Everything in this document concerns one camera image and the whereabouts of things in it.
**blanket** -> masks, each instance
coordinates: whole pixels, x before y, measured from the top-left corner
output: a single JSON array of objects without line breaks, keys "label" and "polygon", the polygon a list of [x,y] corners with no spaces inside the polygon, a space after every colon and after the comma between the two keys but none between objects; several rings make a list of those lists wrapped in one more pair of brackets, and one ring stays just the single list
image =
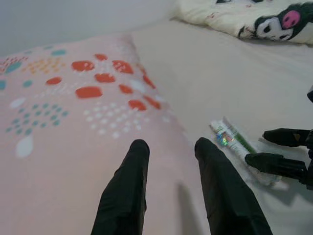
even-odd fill
[{"label": "blanket", "polygon": [[303,0],[179,0],[176,16],[241,39],[313,44],[313,2]]}]

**toothpaste tube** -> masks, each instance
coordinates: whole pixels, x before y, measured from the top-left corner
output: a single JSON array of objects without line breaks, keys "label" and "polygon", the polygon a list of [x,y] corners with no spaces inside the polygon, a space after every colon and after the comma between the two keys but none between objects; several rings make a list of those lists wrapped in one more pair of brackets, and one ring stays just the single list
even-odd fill
[{"label": "toothpaste tube", "polygon": [[247,167],[249,172],[263,185],[276,183],[281,176],[260,172],[258,169],[249,166],[245,162],[245,156],[249,153],[257,153],[255,148],[249,143],[230,122],[224,117],[223,120],[211,122],[210,127],[217,134],[217,139],[221,145],[228,147]]}]

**white bed sheet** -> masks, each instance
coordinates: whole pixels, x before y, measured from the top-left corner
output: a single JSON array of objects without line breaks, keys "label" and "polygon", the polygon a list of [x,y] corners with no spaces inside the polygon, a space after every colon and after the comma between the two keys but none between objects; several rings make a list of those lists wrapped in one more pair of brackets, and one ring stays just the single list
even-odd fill
[{"label": "white bed sheet", "polygon": [[[265,130],[312,128],[313,48],[240,41],[175,21],[133,33],[142,63],[170,102],[193,143],[213,135],[208,124],[227,116],[257,141]],[[309,162],[304,149],[281,148]],[[275,235],[312,234],[313,191],[283,179],[287,191],[249,184]]]}]

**white wall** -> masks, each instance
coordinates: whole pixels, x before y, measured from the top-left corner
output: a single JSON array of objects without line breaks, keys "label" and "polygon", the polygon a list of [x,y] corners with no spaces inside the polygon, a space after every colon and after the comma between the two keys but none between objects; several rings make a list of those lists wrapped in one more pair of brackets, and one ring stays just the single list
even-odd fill
[{"label": "white wall", "polygon": [[168,17],[174,0],[1,0],[0,56],[131,30]]}]

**pink skull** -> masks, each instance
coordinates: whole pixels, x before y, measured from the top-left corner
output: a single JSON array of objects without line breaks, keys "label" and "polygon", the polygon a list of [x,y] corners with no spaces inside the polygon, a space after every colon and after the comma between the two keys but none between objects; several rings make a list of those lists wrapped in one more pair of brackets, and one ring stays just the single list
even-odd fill
[{"label": "pink skull", "polygon": [[300,13],[297,11],[290,11],[283,17],[283,28],[291,28],[300,21]]}]

